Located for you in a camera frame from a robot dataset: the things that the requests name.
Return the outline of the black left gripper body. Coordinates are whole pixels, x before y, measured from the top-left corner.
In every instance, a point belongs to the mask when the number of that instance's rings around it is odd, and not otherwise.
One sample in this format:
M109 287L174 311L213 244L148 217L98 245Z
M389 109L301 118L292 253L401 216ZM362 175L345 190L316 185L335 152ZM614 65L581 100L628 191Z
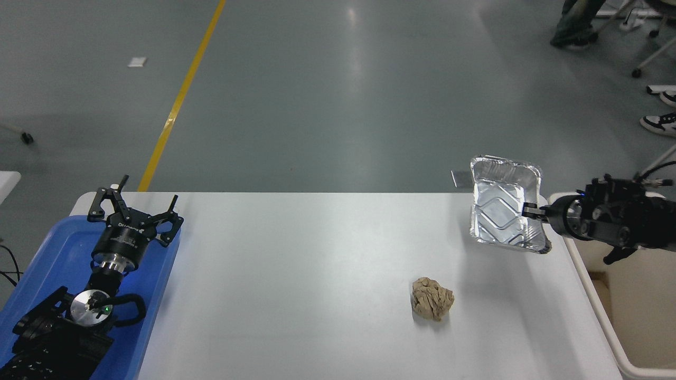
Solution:
M99 264L118 261L125 270L137 270L157 234L156 227L152 217L143 212L131 212L128 218L121 213L111 214L91 257Z

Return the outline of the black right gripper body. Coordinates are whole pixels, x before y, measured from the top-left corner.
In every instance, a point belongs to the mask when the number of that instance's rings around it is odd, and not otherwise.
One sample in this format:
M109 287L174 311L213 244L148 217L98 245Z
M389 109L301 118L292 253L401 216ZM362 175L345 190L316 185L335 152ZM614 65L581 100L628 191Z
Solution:
M575 196L563 196L544 207L547 222L558 235L573 238L572 230L568 225L568 209L575 200Z

